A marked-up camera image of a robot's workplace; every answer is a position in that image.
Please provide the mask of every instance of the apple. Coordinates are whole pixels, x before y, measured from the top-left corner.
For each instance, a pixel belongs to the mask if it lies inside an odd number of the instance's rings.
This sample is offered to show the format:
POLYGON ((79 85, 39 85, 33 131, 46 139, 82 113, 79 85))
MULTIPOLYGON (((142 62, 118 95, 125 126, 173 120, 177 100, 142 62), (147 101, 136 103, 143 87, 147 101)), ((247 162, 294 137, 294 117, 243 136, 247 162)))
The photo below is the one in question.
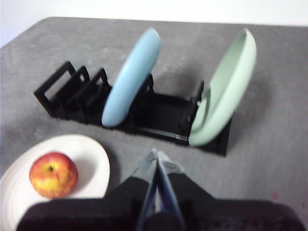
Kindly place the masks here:
POLYGON ((51 152, 34 162, 29 172, 29 179, 40 195, 59 198, 73 190, 78 180, 78 171, 68 156, 51 152))

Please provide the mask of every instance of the blue plate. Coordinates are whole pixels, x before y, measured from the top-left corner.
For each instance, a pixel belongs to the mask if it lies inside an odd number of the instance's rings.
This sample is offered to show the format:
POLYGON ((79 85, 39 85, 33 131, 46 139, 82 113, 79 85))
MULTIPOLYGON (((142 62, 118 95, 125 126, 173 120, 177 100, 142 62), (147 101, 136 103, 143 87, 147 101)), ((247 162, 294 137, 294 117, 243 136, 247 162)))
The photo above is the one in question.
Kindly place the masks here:
POLYGON ((107 98, 102 125, 115 127, 123 122, 128 110, 147 76, 154 67, 161 47, 161 39, 155 29, 149 28, 124 63, 107 98))

